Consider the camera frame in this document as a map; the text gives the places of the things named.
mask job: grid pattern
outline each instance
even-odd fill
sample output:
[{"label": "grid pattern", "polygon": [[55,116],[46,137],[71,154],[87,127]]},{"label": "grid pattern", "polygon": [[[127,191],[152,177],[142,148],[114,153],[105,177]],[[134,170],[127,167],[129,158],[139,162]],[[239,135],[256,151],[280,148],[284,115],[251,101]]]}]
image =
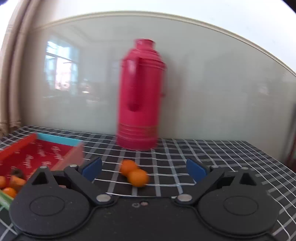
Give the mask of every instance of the grid pattern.
[{"label": "grid pattern", "polygon": [[[205,141],[185,139],[160,139],[158,146],[149,152],[130,151],[116,145],[113,135],[64,131],[25,126],[0,142],[0,149],[13,142],[39,132],[84,141],[85,159],[101,157],[103,169],[94,184],[104,191],[120,196],[177,196],[195,184],[186,172],[186,159],[195,158],[207,166],[217,165],[238,171],[250,168],[261,180],[269,194],[281,206],[273,235],[280,241],[296,239],[296,175],[286,166],[244,141]],[[123,159],[134,160],[150,175],[145,188],[132,187],[119,175]],[[0,208],[0,241],[11,240],[15,231],[8,212]]]}]

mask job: blue pad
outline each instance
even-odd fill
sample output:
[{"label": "blue pad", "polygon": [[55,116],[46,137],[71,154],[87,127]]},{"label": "blue pad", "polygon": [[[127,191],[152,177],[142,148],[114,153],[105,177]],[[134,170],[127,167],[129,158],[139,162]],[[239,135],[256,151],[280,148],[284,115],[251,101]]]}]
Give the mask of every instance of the blue pad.
[{"label": "blue pad", "polygon": [[191,159],[187,159],[186,162],[187,173],[196,181],[199,182],[207,175],[207,170],[202,167],[202,164],[198,164]]},{"label": "blue pad", "polygon": [[102,160],[101,158],[92,161],[89,165],[83,168],[81,174],[87,180],[92,182],[102,171]]}]

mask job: wall molding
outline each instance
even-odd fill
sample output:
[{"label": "wall molding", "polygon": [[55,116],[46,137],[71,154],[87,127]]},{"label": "wall molding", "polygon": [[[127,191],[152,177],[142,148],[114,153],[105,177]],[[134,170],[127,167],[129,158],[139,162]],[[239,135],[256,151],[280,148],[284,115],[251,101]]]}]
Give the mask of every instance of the wall molding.
[{"label": "wall molding", "polygon": [[170,20],[175,20],[175,21],[180,21],[184,23],[189,23],[189,24],[195,24],[204,28],[208,28],[214,31],[217,31],[219,33],[228,35],[230,37],[233,37],[241,42],[244,42],[253,48],[261,51],[262,53],[266,54],[276,62],[278,62],[281,66],[286,68],[290,73],[292,73],[296,77],[296,72],[294,72],[290,67],[288,67],[284,62],[282,62],[280,59],[278,59],[276,56],[268,52],[267,50],[263,49],[259,45],[253,43],[252,41],[247,40],[246,38],[235,34],[231,31],[228,31],[224,28],[215,26],[210,23],[206,23],[203,21],[199,21],[196,19],[192,18],[186,18],[178,15],[173,15],[173,14],[166,14],[166,13],[157,13],[157,12],[144,12],[144,11],[110,11],[110,12],[97,12],[97,13],[88,13],[88,14],[83,14],[83,15],[77,15],[77,16],[72,16],[64,19],[60,19],[57,21],[53,21],[50,23],[47,23],[41,27],[36,27],[31,30],[31,32],[36,32],[36,31],[41,31],[47,28],[51,28],[60,24],[64,23],[70,23],[73,21],[80,21],[80,20],[85,20],[85,19],[91,19],[91,18],[102,18],[102,17],[118,17],[118,16],[138,16],[138,17],[152,17],[152,18],[165,18],[165,19],[170,19]]}]

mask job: beige curtain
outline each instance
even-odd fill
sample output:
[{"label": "beige curtain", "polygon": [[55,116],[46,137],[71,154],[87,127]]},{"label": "beige curtain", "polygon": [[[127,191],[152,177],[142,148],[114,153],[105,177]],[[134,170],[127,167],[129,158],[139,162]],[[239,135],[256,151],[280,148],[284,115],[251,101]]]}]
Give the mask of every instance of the beige curtain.
[{"label": "beige curtain", "polygon": [[0,51],[0,136],[20,127],[19,81],[25,40],[40,0],[19,0]]}]

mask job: checkered tablecloth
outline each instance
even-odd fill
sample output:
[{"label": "checkered tablecloth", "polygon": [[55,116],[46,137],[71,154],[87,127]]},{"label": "checkered tablecloth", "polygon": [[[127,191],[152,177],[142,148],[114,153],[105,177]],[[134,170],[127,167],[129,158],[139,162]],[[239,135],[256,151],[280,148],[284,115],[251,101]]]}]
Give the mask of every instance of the checkered tablecloth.
[{"label": "checkered tablecloth", "polygon": [[[101,157],[103,160],[103,170],[94,183],[115,195],[177,196],[183,193],[188,186],[194,185],[186,172],[187,158],[195,158],[208,166],[225,167],[230,171],[249,167],[281,206],[273,235],[280,241],[296,238],[295,173],[248,142],[159,139],[157,148],[140,152],[116,145],[113,135],[25,126],[2,138],[0,148],[34,132],[83,140],[85,159]],[[134,160],[149,173],[150,183],[145,188],[132,187],[119,175],[120,163],[124,158]],[[15,234],[8,212],[0,207],[0,241],[10,241]]]}]

